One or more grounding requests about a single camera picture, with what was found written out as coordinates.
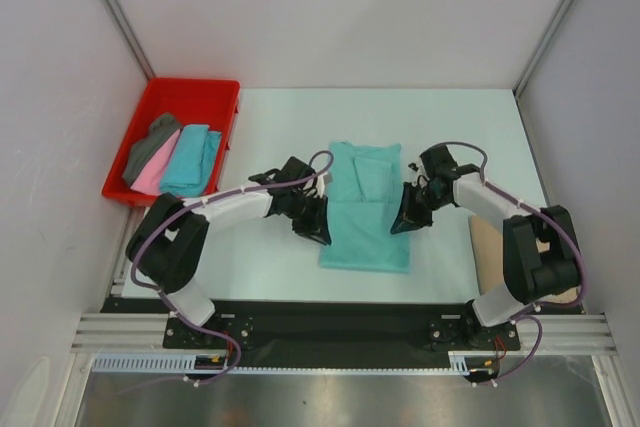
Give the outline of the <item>mint green t shirt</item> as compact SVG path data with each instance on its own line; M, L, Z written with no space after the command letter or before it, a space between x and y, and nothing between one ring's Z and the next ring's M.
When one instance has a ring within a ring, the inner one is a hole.
M403 191L401 146L359 146L333 142L327 189L331 244L322 248L326 269L406 274L409 238L390 229Z

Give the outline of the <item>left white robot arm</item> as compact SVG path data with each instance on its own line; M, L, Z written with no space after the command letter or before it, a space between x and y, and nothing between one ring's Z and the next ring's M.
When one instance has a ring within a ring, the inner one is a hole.
M221 323L214 317L213 301L196 281L206 240L244 221L284 216L296 235L329 245L325 190L334 155L321 150L314 156L322 155L328 162L318 170L292 156L283 167L255 174L234 189L185 199L160 195L125 249L131 281L158 294L197 345L214 344Z

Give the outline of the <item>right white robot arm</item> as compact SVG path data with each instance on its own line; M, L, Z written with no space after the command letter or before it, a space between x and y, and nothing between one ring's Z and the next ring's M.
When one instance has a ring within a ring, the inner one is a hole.
M554 306L554 296L582 292L586 274L573 222L560 205L533 207L489 180L485 164L459 164L451 143L438 143L410 164L412 181L403 185L391 233L433 224L437 210L465 208L502 236L503 281L465 304L454 341L484 348L498 329L538 307Z

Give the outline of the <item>folded beige t shirt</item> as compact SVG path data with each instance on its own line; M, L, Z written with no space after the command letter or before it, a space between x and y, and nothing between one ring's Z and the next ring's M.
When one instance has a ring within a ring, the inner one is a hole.
M545 211L562 233L535 215L515 215L497 227L474 215L469 221L482 295L503 290L518 307L535 302L574 305L581 281L577 241L568 212Z

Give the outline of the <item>blue t shirt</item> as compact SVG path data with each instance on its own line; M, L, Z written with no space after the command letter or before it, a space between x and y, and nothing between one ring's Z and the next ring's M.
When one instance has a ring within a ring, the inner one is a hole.
M222 133L206 124L185 126L160 180L160 192L184 198L201 196L210 181L221 139Z

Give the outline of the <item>red plastic bin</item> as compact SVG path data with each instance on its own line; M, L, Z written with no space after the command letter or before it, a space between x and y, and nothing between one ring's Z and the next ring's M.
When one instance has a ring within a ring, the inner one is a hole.
M144 90L125 131L118 152L102 188L102 195L129 207L147 207L153 196L126 186L124 172L132 145L141 140L158 116L170 113L184 125L206 124L221 134L206 195L219 190L221 176L238 114L240 83L236 80L154 78Z

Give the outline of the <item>pink t shirt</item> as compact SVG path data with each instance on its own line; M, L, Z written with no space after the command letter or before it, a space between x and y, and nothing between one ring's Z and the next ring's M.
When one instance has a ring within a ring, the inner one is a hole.
M181 131L175 131L147 161L130 188L138 193L158 196L161 194L159 185L178 142Z

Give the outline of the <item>grey t shirt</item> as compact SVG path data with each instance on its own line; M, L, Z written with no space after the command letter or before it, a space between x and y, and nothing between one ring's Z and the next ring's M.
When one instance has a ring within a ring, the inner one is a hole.
M171 113L163 113L149 126L147 134L135 142L129 151L122 178L127 186L131 186L153 155L177 131L182 124Z

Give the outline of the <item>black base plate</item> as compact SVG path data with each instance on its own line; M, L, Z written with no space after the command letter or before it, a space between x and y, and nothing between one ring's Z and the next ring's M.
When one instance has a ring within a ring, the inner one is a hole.
M585 317L577 308L545 307L516 325L482 327L462 304L222 301L198 331L159 300L110 297L100 312L120 322L158 321L159 345L171 352L228 352L243 368L336 370L439 368L453 352L523 353L538 329L544 339L565 336Z

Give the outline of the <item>right aluminium corner post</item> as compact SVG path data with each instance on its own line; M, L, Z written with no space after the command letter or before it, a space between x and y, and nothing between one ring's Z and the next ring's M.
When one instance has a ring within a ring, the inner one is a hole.
M524 94L531 79L552 47L561 27L576 1L577 0L559 0L540 39L536 43L532 54L527 60L525 67L512 89L512 93L516 101L519 101Z

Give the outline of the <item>aluminium corner post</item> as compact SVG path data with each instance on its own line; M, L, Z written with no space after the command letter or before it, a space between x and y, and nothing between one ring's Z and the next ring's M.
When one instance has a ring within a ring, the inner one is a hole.
M577 0L559 0L540 39L536 43L532 54L527 60L525 67L512 89L512 93L516 101L519 101L524 94L531 79L552 47L561 27L576 1Z
M100 0L109 18L123 40L146 81L156 77L149 58L120 2L120 0Z

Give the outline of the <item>left aluminium corner post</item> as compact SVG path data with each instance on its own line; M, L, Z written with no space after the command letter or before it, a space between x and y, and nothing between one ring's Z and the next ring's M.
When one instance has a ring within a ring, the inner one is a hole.
M109 18L123 40L146 81L156 77L149 58L120 2L120 0L100 0Z

